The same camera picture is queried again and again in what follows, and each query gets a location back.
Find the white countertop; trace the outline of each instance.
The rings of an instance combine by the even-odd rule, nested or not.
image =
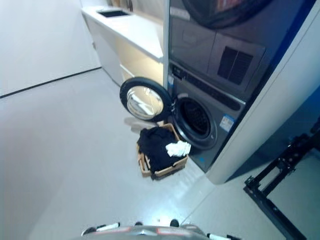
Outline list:
[[[118,11],[123,9],[111,6],[88,6],[82,13],[96,23],[112,31],[118,37],[128,41],[134,47],[155,61],[163,62],[163,26],[130,12],[130,15],[104,17],[98,12]]]

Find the dryer vent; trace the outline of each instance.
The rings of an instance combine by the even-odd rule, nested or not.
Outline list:
[[[218,70],[218,75],[240,85],[247,73],[254,56],[225,47]]]

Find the black metal stand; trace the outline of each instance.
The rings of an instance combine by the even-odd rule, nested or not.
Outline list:
[[[313,136],[302,134],[293,140],[287,149],[274,161],[272,161],[258,176],[249,177],[245,181],[244,191],[254,200],[259,208],[267,215],[273,224],[280,230],[286,239],[306,239],[306,237],[290,222],[290,220],[277,208],[267,196],[275,187],[290,173],[294,172],[295,166],[312,149],[320,151],[320,118],[313,126]],[[265,178],[274,168],[280,170],[279,174],[267,184],[263,190],[259,190],[260,181]]]

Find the sink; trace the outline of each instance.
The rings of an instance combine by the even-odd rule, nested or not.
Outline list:
[[[106,18],[113,18],[113,17],[120,17],[120,16],[127,16],[128,13],[118,10],[118,11],[99,11],[98,14],[105,16]]]

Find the laundry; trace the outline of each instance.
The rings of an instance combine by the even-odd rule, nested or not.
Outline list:
[[[153,127],[140,132],[137,142],[139,152],[148,157],[152,173],[171,167],[175,162],[181,160],[181,157],[168,155],[166,146],[172,143],[176,144],[177,140],[168,129]]]
[[[190,153],[191,145],[185,141],[178,141],[168,144],[165,149],[170,157],[184,157]]]

